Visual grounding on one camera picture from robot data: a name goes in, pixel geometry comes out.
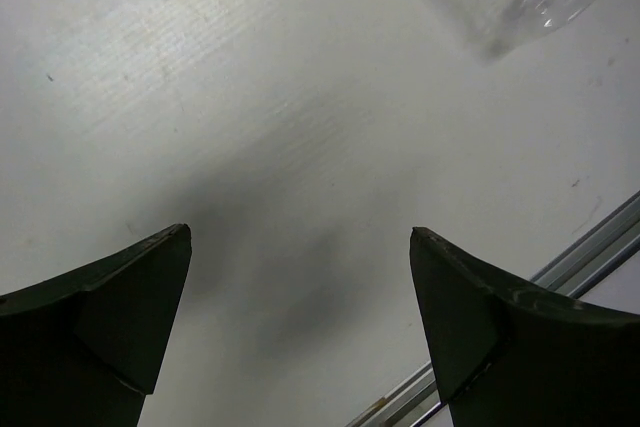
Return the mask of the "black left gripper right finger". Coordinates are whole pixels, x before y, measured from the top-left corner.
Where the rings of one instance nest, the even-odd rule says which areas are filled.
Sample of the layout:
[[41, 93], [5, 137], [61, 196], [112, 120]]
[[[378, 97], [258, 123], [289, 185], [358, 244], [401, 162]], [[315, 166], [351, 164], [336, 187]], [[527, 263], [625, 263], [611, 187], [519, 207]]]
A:
[[635, 426], [639, 318], [543, 289], [424, 227], [410, 265], [457, 426]]

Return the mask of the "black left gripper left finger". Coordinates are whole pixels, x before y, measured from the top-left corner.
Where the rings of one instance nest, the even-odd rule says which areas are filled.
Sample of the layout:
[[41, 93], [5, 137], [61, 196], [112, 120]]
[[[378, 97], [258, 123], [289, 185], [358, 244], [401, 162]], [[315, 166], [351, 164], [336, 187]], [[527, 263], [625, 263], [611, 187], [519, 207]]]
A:
[[153, 394], [187, 278], [191, 230], [1, 297], [4, 426], [135, 426]]

